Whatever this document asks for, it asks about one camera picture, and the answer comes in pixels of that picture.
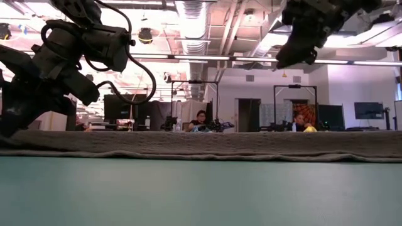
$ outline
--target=black cable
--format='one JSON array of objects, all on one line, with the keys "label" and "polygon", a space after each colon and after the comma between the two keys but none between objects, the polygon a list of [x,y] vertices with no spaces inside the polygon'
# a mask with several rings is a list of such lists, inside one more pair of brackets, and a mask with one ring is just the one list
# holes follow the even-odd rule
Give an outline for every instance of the black cable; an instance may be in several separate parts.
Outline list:
[{"label": "black cable", "polygon": [[[117,8],[115,8],[115,7],[113,7],[113,6],[110,6],[110,5],[106,4],[106,3],[103,3],[103,2],[100,1],[100,0],[94,0],[94,1],[95,1],[96,3],[98,3],[98,4],[102,5],[102,6],[104,6],[104,7],[107,7],[107,8],[109,8],[109,9],[111,9],[111,10],[113,10],[113,11],[119,13],[121,16],[123,16],[124,19],[126,19],[126,21],[127,21],[127,23],[128,23],[128,33],[131,35],[131,32],[133,31],[133,27],[132,27],[131,21],[130,21],[130,19],[127,17],[127,15],[125,15],[122,11],[118,10]],[[113,89],[113,91],[115,92],[115,94],[117,95],[117,97],[119,97],[123,102],[125,102],[125,103],[127,103],[127,104],[132,104],[132,105],[144,104],[144,103],[148,102],[149,100],[151,100],[151,98],[154,96],[154,94],[155,94],[155,92],[156,92],[156,79],[155,79],[155,76],[152,74],[152,72],[151,72],[148,68],[146,68],[146,66],[144,66],[142,63],[140,63],[140,62],[138,62],[136,59],[134,59],[133,56],[131,56],[129,45],[126,45],[125,51],[126,51],[126,54],[127,54],[128,58],[129,58],[133,63],[135,63],[137,66],[139,66],[140,68],[142,68],[142,69],[148,74],[148,76],[150,77],[150,79],[151,79],[151,81],[152,81],[151,93],[150,93],[144,100],[139,101],[139,102],[135,102],[135,101],[131,101],[131,100],[128,100],[128,99],[126,99],[125,97],[123,97],[123,96],[119,93],[119,91],[117,90],[117,88],[114,86],[114,84],[113,84],[112,82],[110,82],[110,81],[101,82],[101,83],[99,83],[99,84],[97,85],[97,87],[99,88],[99,87],[101,87],[101,86],[103,86],[103,85],[105,85],[105,84],[109,84],[109,85],[112,87],[112,89]]]},{"label": "black cable", "polygon": [[152,72],[151,72],[148,68],[146,68],[146,66],[144,66],[143,64],[141,64],[140,62],[138,62],[136,59],[134,59],[134,58],[131,56],[130,50],[129,50],[129,46],[126,46],[126,53],[127,53],[127,55],[128,55],[128,58],[129,58],[133,63],[135,63],[137,66],[139,66],[140,68],[142,68],[142,69],[149,75],[149,77],[151,78],[151,81],[152,81],[151,93],[150,93],[144,100],[139,101],[139,102],[135,102],[135,101],[131,101],[131,100],[129,100],[129,99],[123,97],[123,96],[120,94],[120,92],[117,90],[116,86],[114,86],[114,84],[113,84],[112,82],[110,82],[110,81],[103,81],[103,82],[97,84],[96,87],[99,88],[99,87],[101,87],[101,86],[103,86],[103,85],[105,85],[105,84],[109,84],[109,85],[112,87],[114,93],[117,95],[117,97],[119,97],[123,102],[125,102],[125,103],[127,103],[127,104],[132,104],[132,105],[145,104],[145,103],[147,103],[147,102],[154,96],[154,94],[155,94],[155,92],[156,92],[156,79],[155,79],[155,76],[152,74]]},{"label": "black cable", "polygon": [[106,68],[97,68],[90,60],[88,60],[87,57],[84,57],[84,58],[85,58],[85,62],[87,62],[88,65],[89,65],[92,69],[97,70],[98,72],[107,72],[108,70],[110,70],[109,67],[106,67]]},{"label": "black cable", "polygon": [[[124,19],[126,19],[126,21],[127,21],[127,23],[128,23],[128,34],[131,35],[131,33],[132,33],[132,31],[133,31],[133,27],[132,27],[131,21],[130,21],[130,19],[127,17],[127,15],[125,15],[122,11],[118,10],[117,8],[115,8],[115,7],[113,7],[113,6],[110,6],[110,5],[106,4],[106,3],[103,3],[103,2],[100,1],[100,0],[94,0],[94,1],[95,1],[96,3],[102,5],[102,6],[106,7],[106,8],[109,8],[109,9],[111,9],[111,10],[113,10],[113,11],[119,13],[121,16],[123,16]],[[46,25],[42,28],[42,30],[41,30],[41,39],[42,39],[43,44],[44,44],[49,50],[51,50],[52,52],[56,53],[57,55],[59,55],[59,54],[58,54],[58,51],[56,50],[56,48],[54,48],[54,46],[52,46],[51,44],[49,44],[49,41],[47,40],[47,37],[46,37],[47,31],[48,31],[49,29],[55,29],[55,28],[58,28],[58,29],[67,31],[67,32],[69,32],[71,35],[73,35],[74,37],[76,37],[76,39],[79,41],[79,43],[80,43],[80,45],[81,45],[82,48],[88,48],[90,51],[94,51],[95,53],[98,52],[97,50],[93,49],[90,45],[88,45],[88,44],[85,42],[85,40],[82,38],[82,35],[80,34],[79,31],[73,30],[73,29],[71,29],[69,26],[64,26],[63,24],[60,24],[60,23],[58,23],[58,24],[48,23],[48,24],[46,24]],[[155,76],[152,74],[152,72],[151,72],[148,68],[146,68],[143,64],[141,64],[140,62],[138,62],[137,60],[135,60],[135,59],[131,56],[131,54],[130,54],[130,49],[129,49],[129,45],[126,45],[125,51],[126,51],[126,54],[127,54],[128,58],[129,58],[133,63],[135,63],[137,66],[139,66],[140,68],[142,68],[142,69],[149,75],[149,77],[150,77],[150,79],[151,79],[151,81],[152,81],[152,90],[151,90],[151,93],[149,94],[149,96],[147,96],[144,100],[139,101],[139,102],[135,102],[135,101],[128,100],[128,99],[126,99],[125,97],[123,97],[123,96],[120,94],[120,92],[118,91],[118,89],[116,88],[116,86],[115,86],[112,82],[110,82],[110,81],[103,81],[103,82],[97,84],[96,87],[99,88],[99,87],[101,87],[101,86],[103,86],[103,85],[105,85],[105,84],[109,84],[109,85],[111,86],[111,88],[113,89],[114,93],[117,95],[117,97],[118,97],[119,99],[121,99],[123,102],[125,102],[125,103],[127,103],[127,104],[131,104],[131,105],[140,105],[140,104],[144,104],[144,103],[148,102],[148,101],[154,96],[154,94],[155,94],[155,92],[156,92],[156,79],[155,79]],[[64,59],[66,59],[66,60],[68,60],[68,61],[75,61],[75,60],[68,59],[68,58],[66,58],[65,56],[60,56],[60,57],[63,57]],[[89,65],[91,68],[93,68],[94,70],[97,70],[97,71],[99,71],[99,72],[106,72],[106,71],[110,70],[109,68],[97,68],[97,67],[95,67],[95,65],[93,65],[92,62],[91,62],[90,60],[88,60],[87,58],[85,58],[85,61],[88,63],[88,65]],[[81,70],[81,69],[82,69],[82,66],[81,66],[81,64],[80,64],[79,61],[78,61],[78,62],[75,62],[75,64],[77,65],[78,70]]]},{"label": "black cable", "polygon": [[131,32],[133,31],[133,27],[132,27],[131,21],[130,21],[130,19],[128,18],[127,15],[125,15],[122,11],[118,10],[117,8],[115,8],[115,7],[113,7],[113,6],[110,6],[110,5],[106,4],[106,3],[103,3],[103,2],[100,1],[100,0],[94,0],[94,1],[95,1],[97,4],[100,4],[101,6],[104,6],[104,7],[108,8],[108,9],[111,9],[111,10],[117,12],[118,14],[120,14],[122,17],[124,17],[124,19],[126,19],[126,21],[127,21],[127,23],[128,23],[128,33],[131,35]]}]

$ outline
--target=ceiling pipe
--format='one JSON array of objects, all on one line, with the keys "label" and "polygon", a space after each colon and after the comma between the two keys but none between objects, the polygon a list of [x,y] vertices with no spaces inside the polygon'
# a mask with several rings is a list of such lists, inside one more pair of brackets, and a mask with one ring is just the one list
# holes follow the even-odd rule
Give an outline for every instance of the ceiling pipe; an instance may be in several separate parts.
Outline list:
[{"label": "ceiling pipe", "polygon": [[[232,48],[234,38],[236,37],[236,33],[237,33],[237,31],[239,29],[239,26],[240,26],[240,23],[241,23],[241,21],[243,19],[243,14],[244,14],[244,12],[246,10],[246,5],[247,5],[248,1],[239,0],[239,3],[241,3],[240,9],[239,9],[239,12],[237,14],[236,22],[234,23],[234,26],[232,28],[231,36],[229,37],[229,41],[227,43],[224,55],[229,54],[229,52],[230,52],[230,50]],[[224,73],[225,73],[226,69],[227,69],[227,61],[225,61],[224,66],[217,72],[217,75],[215,76],[215,81],[216,82],[220,82],[220,80],[224,76]]]},{"label": "ceiling pipe", "polygon": [[241,21],[243,19],[244,12],[246,10],[246,5],[247,5],[247,1],[245,1],[245,0],[241,1],[241,6],[240,6],[240,9],[239,9],[239,13],[237,14],[237,19],[236,19],[236,22],[234,23],[232,33],[231,33],[231,36],[230,36],[229,41],[227,43],[224,55],[229,54],[229,51],[232,48],[234,38],[236,37],[236,33],[237,33],[238,29],[239,29],[240,23],[241,23]]},{"label": "ceiling pipe", "polygon": [[[205,55],[208,43],[202,41],[207,35],[207,15],[209,3],[200,1],[177,1],[175,2],[181,22],[181,36],[191,39],[182,41],[185,55]],[[189,63],[188,80],[201,80],[202,63]],[[193,99],[199,99],[200,87],[190,87]]]},{"label": "ceiling pipe", "polygon": [[[223,34],[223,37],[222,37],[222,41],[220,42],[218,55],[222,55],[224,53],[225,44],[226,44],[227,38],[229,36],[229,32],[230,32],[230,30],[232,28],[232,22],[233,22],[233,19],[234,19],[234,15],[236,13],[237,4],[238,4],[238,2],[233,2],[231,4],[231,8],[230,8],[231,13],[230,13],[229,18],[227,19],[227,22],[226,22],[226,25],[225,25],[225,30],[224,30],[224,34]],[[214,81],[218,80],[221,70],[222,69],[220,67],[220,61],[218,61]]]}]

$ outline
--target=water bottle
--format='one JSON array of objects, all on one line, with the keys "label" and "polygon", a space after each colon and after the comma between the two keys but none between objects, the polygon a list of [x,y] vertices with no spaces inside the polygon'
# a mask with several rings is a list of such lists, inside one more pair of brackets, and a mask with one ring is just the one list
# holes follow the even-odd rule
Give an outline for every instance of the water bottle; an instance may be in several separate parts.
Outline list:
[{"label": "water bottle", "polygon": [[181,131],[182,131],[182,120],[177,119],[175,131],[176,131],[176,132],[181,132]]},{"label": "water bottle", "polygon": [[151,117],[150,117],[150,116],[146,116],[146,119],[145,119],[145,127],[146,127],[147,130],[149,130],[149,129],[150,129],[150,126],[151,126]]}]

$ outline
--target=fluorescent light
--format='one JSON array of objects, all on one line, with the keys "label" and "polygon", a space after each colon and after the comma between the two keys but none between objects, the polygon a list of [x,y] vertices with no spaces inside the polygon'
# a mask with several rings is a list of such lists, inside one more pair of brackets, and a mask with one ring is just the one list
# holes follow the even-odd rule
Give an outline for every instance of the fluorescent light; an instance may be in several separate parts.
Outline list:
[{"label": "fluorescent light", "polygon": [[177,60],[229,60],[229,56],[187,56],[175,55],[174,59]]},{"label": "fluorescent light", "polygon": [[162,54],[131,54],[133,58],[142,58],[142,59],[167,59],[168,55]]},{"label": "fluorescent light", "polygon": [[376,47],[392,47],[392,46],[402,46],[402,33],[397,34],[383,41],[382,43],[376,45]]},{"label": "fluorescent light", "polygon": [[275,58],[258,58],[258,57],[236,57],[236,61],[242,62],[277,62]]},{"label": "fluorescent light", "polygon": [[208,63],[208,60],[179,60],[180,63]]},{"label": "fluorescent light", "polygon": [[314,63],[323,63],[323,64],[347,64],[347,60],[315,60]]},{"label": "fluorescent light", "polygon": [[[161,1],[125,1],[125,0],[112,0],[112,1],[103,1],[103,3],[106,4],[141,4],[144,5],[144,9],[146,10],[146,5],[155,5],[155,6],[161,6],[162,2]],[[174,3],[166,3],[167,6],[174,6]]]},{"label": "fluorescent light", "polygon": [[372,61],[356,61],[354,65],[369,65],[369,66],[388,66],[388,67],[401,67],[402,62],[372,62]]}]

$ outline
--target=doorway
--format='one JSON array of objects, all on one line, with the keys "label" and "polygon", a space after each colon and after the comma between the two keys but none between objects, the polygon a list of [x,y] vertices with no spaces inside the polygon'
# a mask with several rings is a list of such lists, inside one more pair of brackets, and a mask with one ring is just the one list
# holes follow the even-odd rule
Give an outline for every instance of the doorway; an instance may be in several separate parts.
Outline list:
[{"label": "doorway", "polygon": [[237,132],[259,131],[259,105],[261,99],[236,99]]}]

